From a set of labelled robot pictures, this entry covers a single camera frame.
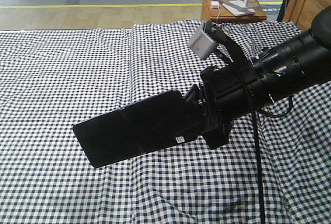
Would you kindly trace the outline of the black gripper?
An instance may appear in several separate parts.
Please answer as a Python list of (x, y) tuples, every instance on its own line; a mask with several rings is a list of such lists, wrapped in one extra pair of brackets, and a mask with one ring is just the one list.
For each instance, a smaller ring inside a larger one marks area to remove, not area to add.
[(200, 72), (202, 91), (194, 84), (184, 96), (189, 110), (207, 106), (206, 124), (202, 136), (210, 149), (228, 144), (232, 122), (254, 110), (249, 92), (258, 77), (251, 66), (236, 70), (231, 66), (217, 69), (209, 66)]

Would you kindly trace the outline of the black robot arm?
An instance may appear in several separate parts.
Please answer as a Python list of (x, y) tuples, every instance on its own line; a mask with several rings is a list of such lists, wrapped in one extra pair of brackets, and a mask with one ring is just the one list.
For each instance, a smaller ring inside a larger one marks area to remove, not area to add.
[(225, 66), (204, 69), (202, 85), (185, 96), (200, 107), (202, 119), (177, 141), (202, 136), (215, 149), (228, 143), (235, 119), (330, 81), (330, 8), (317, 14), (309, 30), (251, 59), (212, 21), (203, 22), (188, 45), (200, 59), (214, 54)]

